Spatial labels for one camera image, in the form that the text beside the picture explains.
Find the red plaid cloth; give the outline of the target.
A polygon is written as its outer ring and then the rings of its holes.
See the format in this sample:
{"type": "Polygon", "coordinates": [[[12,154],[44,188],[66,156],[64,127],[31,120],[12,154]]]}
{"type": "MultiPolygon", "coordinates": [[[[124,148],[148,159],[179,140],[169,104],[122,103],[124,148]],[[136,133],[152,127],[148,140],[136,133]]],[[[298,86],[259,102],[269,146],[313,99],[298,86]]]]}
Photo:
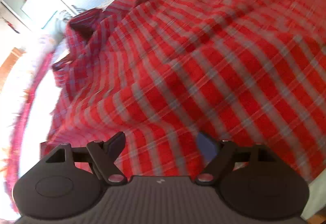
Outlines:
{"type": "Polygon", "coordinates": [[[122,131],[125,175],[194,176],[205,132],[325,169],[325,0],[114,0],[66,40],[42,156],[122,131]]]}

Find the pink fringed blanket edge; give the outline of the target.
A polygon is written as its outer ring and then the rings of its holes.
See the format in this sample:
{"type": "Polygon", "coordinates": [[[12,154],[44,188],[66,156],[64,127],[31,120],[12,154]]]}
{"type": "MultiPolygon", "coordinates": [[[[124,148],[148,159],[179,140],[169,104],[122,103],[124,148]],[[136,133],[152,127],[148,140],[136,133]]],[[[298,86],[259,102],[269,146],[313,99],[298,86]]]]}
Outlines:
{"type": "Polygon", "coordinates": [[[27,91],[25,92],[26,99],[23,102],[23,106],[21,107],[21,110],[18,113],[15,122],[13,123],[14,127],[10,137],[9,154],[8,158],[6,159],[6,166],[4,168],[4,189],[5,193],[9,196],[12,204],[14,203],[12,198],[12,191],[15,183],[18,181],[19,159],[25,128],[28,123],[28,118],[35,98],[36,89],[49,70],[53,55],[54,52],[51,51],[45,55],[45,58],[42,59],[39,68],[36,70],[36,73],[33,76],[27,91]]]}

